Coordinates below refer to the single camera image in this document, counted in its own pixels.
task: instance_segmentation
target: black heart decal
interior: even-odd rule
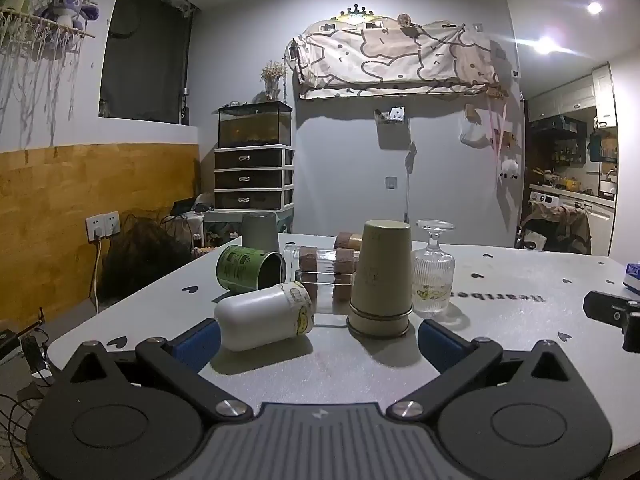
[[[120,348],[124,348],[126,344],[127,344],[127,336],[122,335],[120,337],[117,337],[116,339],[112,339],[111,341],[109,341],[107,343],[107,346],[116,345],[116,348],[120,349]]]

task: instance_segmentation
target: kitchen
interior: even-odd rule
[[[609,65],[527,101],[521,219],[532,202],[585,211],[591,254],[607,256],[618,187],[618,129]]]

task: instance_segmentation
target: power outlet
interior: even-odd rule
[[[120,215],[117,211],[111,211],[104,215],[104,228],[107,236],[120,232]]]
[[[90,242],[104,238],[106,236],[106,229],[104,227],[104,215],[89,216],[85,220],[86,223],[86,235]]]

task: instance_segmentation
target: tissue box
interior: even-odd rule
[[[636,294],[640,294],[640,264],[628,264],[626,266],[623,283],[626,288],[630,288]]]

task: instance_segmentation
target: purple plush toy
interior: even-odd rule
[[[82,0],[51,0],[47,7],[36,11],[36,15],[65,27],[84,30],[83,23],[78,18],[89,21],[98,19],[98,7],[83,5]]]

